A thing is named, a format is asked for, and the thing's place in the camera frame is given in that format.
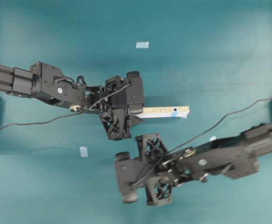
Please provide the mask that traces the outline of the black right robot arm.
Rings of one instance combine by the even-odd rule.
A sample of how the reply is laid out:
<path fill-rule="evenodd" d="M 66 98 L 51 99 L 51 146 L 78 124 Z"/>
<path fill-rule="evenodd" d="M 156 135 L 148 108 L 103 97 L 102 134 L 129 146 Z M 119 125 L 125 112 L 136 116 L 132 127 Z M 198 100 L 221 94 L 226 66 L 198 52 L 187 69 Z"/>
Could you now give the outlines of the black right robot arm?
<path fill-rule="evenodd" d="M 222 138 L 153 162 L 136 182 L 144 187 L 146 203 L 159 206 L 171 201 L 172 189 L 191 181 L 207 182 L 209 175 L 238 179 L 259 171 L 258 157 L 272 153 L 272 123 L 260 124 L 234 137 Z"/>

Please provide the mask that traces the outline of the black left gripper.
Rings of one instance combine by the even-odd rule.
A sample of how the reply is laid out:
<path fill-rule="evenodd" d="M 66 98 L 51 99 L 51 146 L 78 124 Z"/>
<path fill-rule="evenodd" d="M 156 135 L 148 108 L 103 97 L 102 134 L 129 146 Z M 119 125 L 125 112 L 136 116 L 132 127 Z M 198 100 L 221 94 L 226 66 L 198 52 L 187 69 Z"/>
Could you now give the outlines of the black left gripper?
<path fill-rule="evenodd" d="M 120 99 L 125 85 L 128 85 L 128 82 L 120 76 L 112 77 L 105 82 L 99 118 L 109 140 L 129 139 L 131 138 L 129 127 L 143 123 L 143 119 L 138 116 L 127 115 L 127 108 L 115 105 L 115 100 Z"/>

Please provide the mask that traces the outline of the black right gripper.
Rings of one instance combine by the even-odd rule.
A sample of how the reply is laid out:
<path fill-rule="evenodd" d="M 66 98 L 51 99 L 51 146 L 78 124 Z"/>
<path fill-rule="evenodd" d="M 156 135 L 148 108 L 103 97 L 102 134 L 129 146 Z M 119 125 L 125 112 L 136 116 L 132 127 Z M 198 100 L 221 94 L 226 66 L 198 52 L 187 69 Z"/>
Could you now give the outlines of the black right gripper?
<path fill-rule="evenodd" d="M 161 206 L 171 202 L 174 186 L 173 168 L 163 162 L 169 152 L 157 133 L 144 134 L 135 138 L 140 161 L 144 166 L 136 177 L 135 187 L 145 188 L 146 203 Z"/>

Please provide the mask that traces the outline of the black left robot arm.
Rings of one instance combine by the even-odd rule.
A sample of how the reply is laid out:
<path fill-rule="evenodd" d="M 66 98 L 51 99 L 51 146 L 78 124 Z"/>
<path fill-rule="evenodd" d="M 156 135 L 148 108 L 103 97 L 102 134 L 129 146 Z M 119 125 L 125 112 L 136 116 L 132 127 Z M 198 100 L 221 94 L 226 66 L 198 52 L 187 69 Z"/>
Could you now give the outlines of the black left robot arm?
<path fill-rule="evenodd" d="M 110 140 L 130 138 L 130 128 L 143 122 L 138 117 L 144 109 L 138 71 L 111 77 L 104 85 L 88 85 L 83 76 L 74 80 L 47 63 L 36 62 L 29 70 L 0 65 L 0 91 L 66 108 L 74 115 L 97 114 Z"/>

